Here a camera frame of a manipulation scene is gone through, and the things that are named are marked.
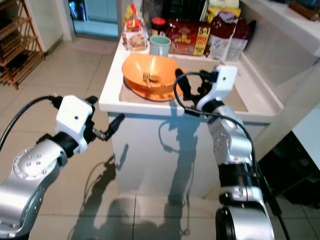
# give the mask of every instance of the fork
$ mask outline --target fork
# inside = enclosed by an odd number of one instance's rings
[[[144,72],[143,73],[143,81],[146,82],[146,87],[147,88],[152,88],[151,84],[150,84],[150,73],[149,72]]]

